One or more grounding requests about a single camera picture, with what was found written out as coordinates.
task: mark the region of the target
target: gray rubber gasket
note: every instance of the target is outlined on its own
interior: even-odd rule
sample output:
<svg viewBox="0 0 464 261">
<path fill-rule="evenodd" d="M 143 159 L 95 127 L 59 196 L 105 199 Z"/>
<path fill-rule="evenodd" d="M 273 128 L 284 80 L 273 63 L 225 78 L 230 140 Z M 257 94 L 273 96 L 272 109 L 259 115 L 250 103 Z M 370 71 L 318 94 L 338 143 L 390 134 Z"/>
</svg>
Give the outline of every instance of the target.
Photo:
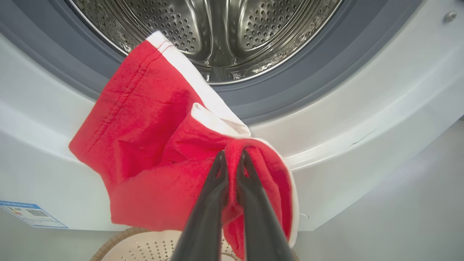
<svg viewBox="0 0 464 261">
<path fill-rule="evenodd" d="M 257 79 L 215 90 L 247 124 L 305 106 L 361 68 L 421 2 L 345 0 L 299 55 Z M 4 0 L 0 32 L 51 73 L 95 99 L 124 59 L 61 0 Z"/>
</svg>

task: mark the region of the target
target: qr code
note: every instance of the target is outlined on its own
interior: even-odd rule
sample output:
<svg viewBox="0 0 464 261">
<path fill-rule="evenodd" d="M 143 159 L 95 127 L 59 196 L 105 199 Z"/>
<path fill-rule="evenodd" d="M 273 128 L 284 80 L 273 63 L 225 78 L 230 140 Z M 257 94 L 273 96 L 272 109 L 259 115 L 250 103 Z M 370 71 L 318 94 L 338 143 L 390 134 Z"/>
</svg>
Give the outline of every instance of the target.
<svg viewBox="0 0 464 261">
<path fill-rule="evenodd" d="M 45 214 L 45 212 L 42 210 L 33 210 L 33 209 L 26 209 L 26 210 L 34 216 L 49 216 Z"/>
</svg>

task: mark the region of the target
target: red cloth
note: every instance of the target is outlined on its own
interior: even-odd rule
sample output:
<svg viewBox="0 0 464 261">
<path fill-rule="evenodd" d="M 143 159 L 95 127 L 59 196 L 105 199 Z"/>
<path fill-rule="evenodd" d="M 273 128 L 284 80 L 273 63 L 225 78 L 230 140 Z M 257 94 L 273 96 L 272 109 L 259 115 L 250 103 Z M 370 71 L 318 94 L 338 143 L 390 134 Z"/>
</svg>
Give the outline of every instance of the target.
<svg viewBox="0 0 464 261">
<path fill-rule="evenodd" d="M 235 175 L 246 148 L 289 238 L 295 217 L 288 168 L 264 142 L 221 134 L 192 116 L 194 103 L 204 106 L 204 101 L 163 56 L 171 48 L 167 45 L 157 50 L 145 41 L 130 53 L 69 146 L 101 175 L 112 222 L 183 230 L 216 154 L 225 150 L 230 180 L 224 236 L 243 259 L 244 219 Z"/>
</svg>

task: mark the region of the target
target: stainless steel drum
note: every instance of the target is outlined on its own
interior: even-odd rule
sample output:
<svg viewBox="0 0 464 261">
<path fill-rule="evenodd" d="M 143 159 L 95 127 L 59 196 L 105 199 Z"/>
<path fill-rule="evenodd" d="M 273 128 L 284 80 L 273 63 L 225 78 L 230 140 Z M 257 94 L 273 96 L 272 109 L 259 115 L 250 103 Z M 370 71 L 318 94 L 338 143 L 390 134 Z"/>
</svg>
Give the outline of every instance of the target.
<svg viewBox="0 0 464 261">
<path fill-rule="evenodd" d="M 127 55 L 160 30 L 207 81 L 256 77 L 297 54 L 342 0 L 77 0 L 70 5 Z"/>
</svg>

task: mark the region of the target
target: blue and white sticker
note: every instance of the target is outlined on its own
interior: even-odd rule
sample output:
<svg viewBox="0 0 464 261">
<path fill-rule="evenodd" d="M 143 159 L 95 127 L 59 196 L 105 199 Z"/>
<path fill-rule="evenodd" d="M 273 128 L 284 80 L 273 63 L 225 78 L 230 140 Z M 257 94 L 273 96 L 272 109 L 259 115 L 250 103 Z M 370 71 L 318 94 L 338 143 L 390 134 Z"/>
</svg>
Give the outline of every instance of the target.
<svg viewBox="0 0 464 261">
<path fill-rule="evenodd" d="M 36 204 L 0 200 L 0 207 L 36 228 L 68 228 Z"/>
</svg>

